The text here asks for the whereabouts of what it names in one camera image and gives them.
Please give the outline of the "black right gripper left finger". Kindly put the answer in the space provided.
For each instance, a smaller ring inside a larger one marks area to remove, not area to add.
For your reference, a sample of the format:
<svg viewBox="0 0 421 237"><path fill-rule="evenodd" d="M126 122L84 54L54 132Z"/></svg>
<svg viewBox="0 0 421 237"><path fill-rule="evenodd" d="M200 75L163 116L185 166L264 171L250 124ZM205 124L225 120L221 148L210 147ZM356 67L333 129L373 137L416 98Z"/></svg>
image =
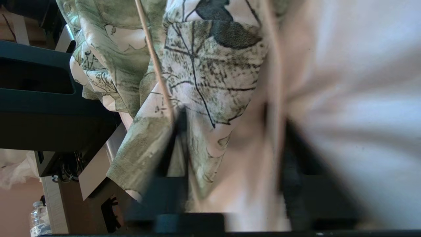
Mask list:
<svg viewBox="0 0 421 237"><path fill-rule="evenodd" d="M133 200L126 210L127 215L163 215L183 213L188 197L188 117L185 108L180 108L175 126L164 150L158 156L158 163L141 196ZM182 165L180 176L168 176L173 158Z"/></svg>

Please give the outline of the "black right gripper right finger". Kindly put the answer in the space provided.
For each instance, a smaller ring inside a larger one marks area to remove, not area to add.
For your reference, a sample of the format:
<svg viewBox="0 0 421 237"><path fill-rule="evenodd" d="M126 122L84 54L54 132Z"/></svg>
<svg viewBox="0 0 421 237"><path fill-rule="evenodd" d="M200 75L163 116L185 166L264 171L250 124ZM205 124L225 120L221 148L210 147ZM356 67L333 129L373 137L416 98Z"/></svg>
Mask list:
<svg viewBox="0 0 421 237"><path fill-rule="evenodd" d="M355 228L361 215L321 157L286 121L279 191L292 228Z"/></svg>

